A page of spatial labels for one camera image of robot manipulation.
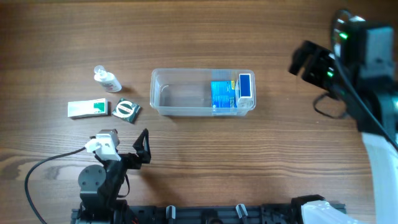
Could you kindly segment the green Zam-Buk ointment box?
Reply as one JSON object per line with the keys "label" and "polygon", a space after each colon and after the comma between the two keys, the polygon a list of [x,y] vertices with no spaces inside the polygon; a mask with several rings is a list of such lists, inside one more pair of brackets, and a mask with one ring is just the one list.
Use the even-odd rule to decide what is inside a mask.
{"label": "green Zam-Buk ointment box", "polygon": [[133,124],[140,113],[141,107],[125,98],[120,98],[112,111],[112,115]]}

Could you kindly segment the clear plastic container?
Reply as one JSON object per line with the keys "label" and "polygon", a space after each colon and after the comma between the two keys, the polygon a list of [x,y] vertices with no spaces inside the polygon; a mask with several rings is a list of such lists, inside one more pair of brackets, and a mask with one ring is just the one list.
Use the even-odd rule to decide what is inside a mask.
{"label": "clear plastic container", "polygon": [[[213,108],[212,81],[234,80],[250,73],[250,108]],[[150,105],[164,116],[245,116],[256,107],[256,78],[251,70],[210,68],[156,68],[152,71]]]}

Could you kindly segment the white bottle with clear cap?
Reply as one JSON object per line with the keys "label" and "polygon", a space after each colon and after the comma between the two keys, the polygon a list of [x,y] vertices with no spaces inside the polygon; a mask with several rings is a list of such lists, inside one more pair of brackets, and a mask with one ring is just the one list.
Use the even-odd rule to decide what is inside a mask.
{"label": "white bottle with clear cap", "polygon": [[94,79],[107,92],[114,93],[122,90],[122,85],[119,83],[114,74],[106,71],[102,65],[97,65],[94,68]]}

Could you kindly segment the white green Panadol box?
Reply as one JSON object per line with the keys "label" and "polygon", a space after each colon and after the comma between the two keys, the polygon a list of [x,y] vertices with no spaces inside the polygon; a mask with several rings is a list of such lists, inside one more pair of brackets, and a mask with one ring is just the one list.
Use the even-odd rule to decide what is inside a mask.
{"label": "white green Panadol box", "polygon": [[71,119],[108,115],[106,98],[68,102],[67,115]]}

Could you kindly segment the white box with blue panel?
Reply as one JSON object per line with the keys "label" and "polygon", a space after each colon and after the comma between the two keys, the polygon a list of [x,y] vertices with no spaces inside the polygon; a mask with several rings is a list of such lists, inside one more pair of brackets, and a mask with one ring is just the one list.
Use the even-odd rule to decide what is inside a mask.
{"label": "white box with blue panel", "polygon": [[250,108],[252,105],[252,83],[250,73],[240,73],[235,86],[238,108]]}

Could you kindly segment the blue Vicks lozenge box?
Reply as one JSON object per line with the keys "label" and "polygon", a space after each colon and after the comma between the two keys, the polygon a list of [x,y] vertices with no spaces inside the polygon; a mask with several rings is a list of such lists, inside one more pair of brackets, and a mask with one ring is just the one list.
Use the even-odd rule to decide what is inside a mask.
{"label": "blue Vicks lozenge box", "polygon": [[235,108],[235,81],[212,81],[211,97],[213,108]]}

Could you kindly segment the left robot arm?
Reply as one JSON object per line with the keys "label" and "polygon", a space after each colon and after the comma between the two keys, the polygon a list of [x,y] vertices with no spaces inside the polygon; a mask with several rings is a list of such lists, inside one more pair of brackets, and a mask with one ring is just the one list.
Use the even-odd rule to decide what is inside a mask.
{"label": "left robot arm", "polygon": [[116,129],[103,129],[85,144],[100,164],[84,168],[78,176],[81,203],[72,211],[72,223],[139,223],[119,191],[129,183],[128,170],[150,162],[149,131],[144,129],[132,145],[135,153],[120,154],[119,143]]}

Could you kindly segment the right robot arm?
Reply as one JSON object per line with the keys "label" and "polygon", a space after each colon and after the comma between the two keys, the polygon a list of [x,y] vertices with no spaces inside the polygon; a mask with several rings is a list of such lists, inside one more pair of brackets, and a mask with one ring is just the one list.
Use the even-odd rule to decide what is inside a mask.
{"label": "right robot arm", "polygon": [[378,223],[397,222],[397,82],[394,30],[347,9],[335,12],[326,49],[306,40],[294,52],[289,72],[341,100],[356,121],[368,155]]}

